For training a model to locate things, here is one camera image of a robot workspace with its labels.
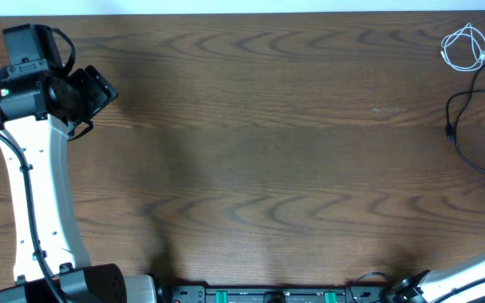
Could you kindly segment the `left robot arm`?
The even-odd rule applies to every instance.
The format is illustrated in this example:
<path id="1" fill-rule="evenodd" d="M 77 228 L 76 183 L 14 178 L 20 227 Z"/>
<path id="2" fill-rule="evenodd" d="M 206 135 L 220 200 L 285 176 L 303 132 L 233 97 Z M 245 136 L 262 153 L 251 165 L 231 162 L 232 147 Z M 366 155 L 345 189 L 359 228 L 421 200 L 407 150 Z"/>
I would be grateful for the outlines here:
<path id="1" fill-rule="evenodd" d="M 59 29 L 24 24 L 3 31 L 9 64 L 0 70 L 0 148 L 11 188 L 15 284 L 0 302 L 154 302 L 150 275 L 126 277 L 92 265 L 77 226 L 67 147 L 93 128 L 117 97 L 92 66 L 62 60 Z"/>

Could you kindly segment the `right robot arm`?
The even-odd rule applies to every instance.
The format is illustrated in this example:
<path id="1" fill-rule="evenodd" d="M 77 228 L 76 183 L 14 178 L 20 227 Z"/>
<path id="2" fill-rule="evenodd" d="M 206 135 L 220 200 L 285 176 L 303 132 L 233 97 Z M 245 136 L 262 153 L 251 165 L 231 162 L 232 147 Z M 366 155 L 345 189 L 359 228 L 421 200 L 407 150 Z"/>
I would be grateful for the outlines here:
<path id="1" fill-rule="evenodd" d="M 485 253 L 451 268 L 425 270 L 392 286 L 385 302 L 473 302 L 485 297 Z"/>

